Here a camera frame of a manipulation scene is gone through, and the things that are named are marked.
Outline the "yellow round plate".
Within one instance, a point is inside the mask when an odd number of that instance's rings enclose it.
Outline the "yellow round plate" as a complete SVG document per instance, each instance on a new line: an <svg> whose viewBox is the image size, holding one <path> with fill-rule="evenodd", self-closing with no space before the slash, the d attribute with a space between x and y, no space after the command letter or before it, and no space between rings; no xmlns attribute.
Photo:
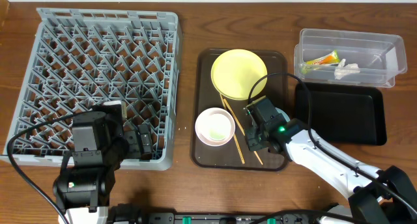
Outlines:
<svg viewBox="0 0 417 224"><path fill-rule="evenodd" d="M245 49L222 53L210 71L214 88L232 100L247 100L253 85L267 74L266 64L260 56Z"/></svg>

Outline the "white tissue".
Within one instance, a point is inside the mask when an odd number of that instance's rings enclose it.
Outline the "white tissue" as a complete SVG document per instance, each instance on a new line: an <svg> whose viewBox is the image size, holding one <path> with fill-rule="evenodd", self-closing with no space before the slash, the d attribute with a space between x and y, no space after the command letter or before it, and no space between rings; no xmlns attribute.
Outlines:
<svg viewBox="0 0 417 224"><path fill-rule="evenodd" d="M337 80L351 74L359 74L360 69L356 63L346 64L346 59L342 59L334 70L334 78Z"/></svg>

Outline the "green orange snack wrapper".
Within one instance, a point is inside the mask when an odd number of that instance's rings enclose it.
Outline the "green orange snack wrapper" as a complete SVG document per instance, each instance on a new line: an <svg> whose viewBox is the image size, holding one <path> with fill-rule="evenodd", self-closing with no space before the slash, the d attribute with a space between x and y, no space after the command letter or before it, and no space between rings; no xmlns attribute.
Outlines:
<svg viewBox="0 0 417 224"><path fill-rule="evenodd" d="M319 65L332 65L340 62L338 52L336 50L332 51L328 55L323 57L316 58L314 60L306 61L307 66L301 68L302 74L307 74L311 70L317 70Z"/></svg>

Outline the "light blue bowl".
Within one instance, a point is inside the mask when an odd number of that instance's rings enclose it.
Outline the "light blue bowl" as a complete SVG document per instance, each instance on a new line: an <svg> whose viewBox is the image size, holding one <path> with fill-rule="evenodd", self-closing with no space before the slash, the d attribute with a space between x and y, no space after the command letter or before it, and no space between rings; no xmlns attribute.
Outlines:
<svg viewBox="0 0 417 224"><path fill-rule="evenodd" d="M288 114L284 110L282 110L280 108L276 108L276 111L279 114L282 114L283 115L283 117L284 117L284 119L285 119L286 122L289 122L290 121L290 118L289 118Z"/></svg>

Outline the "white cup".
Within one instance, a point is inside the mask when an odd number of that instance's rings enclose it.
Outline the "white cup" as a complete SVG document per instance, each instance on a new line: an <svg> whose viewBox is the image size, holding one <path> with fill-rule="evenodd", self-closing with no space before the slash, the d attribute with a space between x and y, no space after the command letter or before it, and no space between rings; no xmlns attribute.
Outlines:
<svg viewBox="0 0 417 224"><path fill-rule="evenodd" d="M127 118L127 107L126 107L125 101L112 100L112 101L104 102L102 105L111 107L115 112L120 113L123 119Z"/></svg>

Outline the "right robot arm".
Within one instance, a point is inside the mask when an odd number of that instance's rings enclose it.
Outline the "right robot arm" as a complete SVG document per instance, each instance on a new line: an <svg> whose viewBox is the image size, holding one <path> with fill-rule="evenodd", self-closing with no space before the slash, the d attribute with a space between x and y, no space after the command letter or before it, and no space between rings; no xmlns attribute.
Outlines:
<svg viewBox="0 0 417 224"><path fill-rule="evenodd" d="M332 146L298 119L286 120L265 96L245 111L252 125L245 130L250 150L268 148L284 154L325 180L349 202L350 210L304 210L320 221L335 223L415 223L416 188L396 166L386 170L358 161Z"/></svg>

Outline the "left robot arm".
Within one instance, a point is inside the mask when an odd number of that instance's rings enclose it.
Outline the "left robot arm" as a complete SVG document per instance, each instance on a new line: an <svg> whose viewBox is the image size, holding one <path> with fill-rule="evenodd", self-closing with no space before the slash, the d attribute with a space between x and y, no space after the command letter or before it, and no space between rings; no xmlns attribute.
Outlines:
<svg viewBox="0 0 417 224"><path fill-rule="evenodd" d="M125 131L120 113L92 111L73 119L75 149L65 156L53 192L61 223L134 223L137 216L114 210L108 213L115 171L126 158L152 152L149 126Z"/></svg>

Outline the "black waste tray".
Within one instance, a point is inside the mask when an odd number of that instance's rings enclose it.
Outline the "black waste tray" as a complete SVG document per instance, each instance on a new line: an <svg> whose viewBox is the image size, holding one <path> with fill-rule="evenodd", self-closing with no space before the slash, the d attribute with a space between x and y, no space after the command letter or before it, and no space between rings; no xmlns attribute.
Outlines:
<svg viewBox="0 0 417 224"><path fill-rule="evenodd" d="M387 142L382 92L373 87L306 83L312 129L328 142L382 146Z"/></svg>

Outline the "clear plastic waste bin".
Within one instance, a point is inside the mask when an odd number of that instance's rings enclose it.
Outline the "clear plastic waste bin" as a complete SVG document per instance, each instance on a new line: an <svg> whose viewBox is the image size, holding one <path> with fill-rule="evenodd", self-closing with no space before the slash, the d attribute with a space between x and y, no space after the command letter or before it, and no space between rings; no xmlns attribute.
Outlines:
<svg viewBox="0 0 417 224"><path fill-rule="evenodd" d="M301 73L301 68L307 66L306 61L334 50L340 61L346 59L346 64L356 63L360 73L335 79L334 70L340 62L319 65L317 70ZM407 56L399 35L303 29L295 47L294 67L295 75L306 82L391 88L395 85L395 77L407 72Z"/></svg>

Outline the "grey dishwasher rack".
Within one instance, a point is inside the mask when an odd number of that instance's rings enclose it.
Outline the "grey dishwasher rack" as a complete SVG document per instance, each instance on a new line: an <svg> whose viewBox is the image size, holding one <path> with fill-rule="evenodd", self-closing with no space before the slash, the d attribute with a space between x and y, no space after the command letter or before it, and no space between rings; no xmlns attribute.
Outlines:
<svg viewBox="0 0 417 224"><path fill-rule="evenodd" d="M93 105L126 103L125 130L146 124L151 153L123 169L172 166L182 31L173 12L39 8L41 23L8 133L43 128L14 140L1 159L58 167L74 147L63 116Z"/></svg>

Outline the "wooden chopstick left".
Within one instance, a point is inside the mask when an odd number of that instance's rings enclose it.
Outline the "wooden chopstick left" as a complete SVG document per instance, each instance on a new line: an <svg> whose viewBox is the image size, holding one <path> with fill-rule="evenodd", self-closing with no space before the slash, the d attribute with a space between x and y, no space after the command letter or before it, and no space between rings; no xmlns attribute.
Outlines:
<svg viewBox="0 0 417 224"><path fill-rule="evenodd" d="M222 102L222 105L223 105L223 108L226 110L226 111L228 111L229 113L230 113L230 111L226 108L226 106L225 106L225 104ZM244 156L243 156L243 153L242 153L242 151L241 151L241 148L240 148L240 145L239 145L239 142L238 142L238 139L237 139L237 136L236 136L236 134L234 133L234 135L233 135L233 139L234 139L234 141L235 141L235 144L236 144L236 147L237 147L237 151L238 151L238 154L239 154L239 156L240 156L240 160L241 160L241 162L242 162L242 164L245 164L245 160L244 160Z"/></svg>

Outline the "dark brown serving tray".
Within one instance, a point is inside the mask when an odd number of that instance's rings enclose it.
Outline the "dark brown serving tray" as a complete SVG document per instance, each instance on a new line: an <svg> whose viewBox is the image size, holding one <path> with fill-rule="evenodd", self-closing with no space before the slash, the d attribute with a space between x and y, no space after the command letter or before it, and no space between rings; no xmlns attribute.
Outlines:
<svg viewBox="0 0 417 224"><path fill-rule="evenodd" d="M214 88L210 78L211 67L217 57L226 52L225 49L207 49L199 55L197 66L197 88L195 116L208 108L222 108L220 93ZM257 97L267 96L271 102L285 112L288 112L288 86L287 77L274 76L267 81L266 86ZM288 160L281 154L269 153L266 148L257 151L263 165L255 154L249 151L245 137L239 127L235 130L245 164L242 164L234 139L220 147L210 147L203 144L195 135L191 145L191 159L200 167L216 169L236 169L252 171L278 172L288 164Z"/></svg>

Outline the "pink white bowl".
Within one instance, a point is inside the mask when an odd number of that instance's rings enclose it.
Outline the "pink white bowl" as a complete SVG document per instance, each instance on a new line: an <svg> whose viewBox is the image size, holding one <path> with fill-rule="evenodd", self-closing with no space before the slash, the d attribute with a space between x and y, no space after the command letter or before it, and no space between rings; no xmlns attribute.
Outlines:
<svg viewBox="0 0 417 224"><path fill-rule="evenodd" d="M197 138L210 147L220 147L228 143L234 136L235 129L234 118L219 107L204 110L195 121Z"/></svg>

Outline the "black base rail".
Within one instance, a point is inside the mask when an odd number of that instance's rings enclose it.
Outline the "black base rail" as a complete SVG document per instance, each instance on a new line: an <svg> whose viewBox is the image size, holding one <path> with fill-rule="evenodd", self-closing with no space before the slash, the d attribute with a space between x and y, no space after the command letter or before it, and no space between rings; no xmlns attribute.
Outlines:
<svg viewBox="0 0 417 224"><path fill-rule="evenodd" d="M109 209L105 223L126 224L300 224L320 223L318 213L289 212L274 217L257 214L177 213L170 209L146 210L135 204L118 204Z"/></svg>

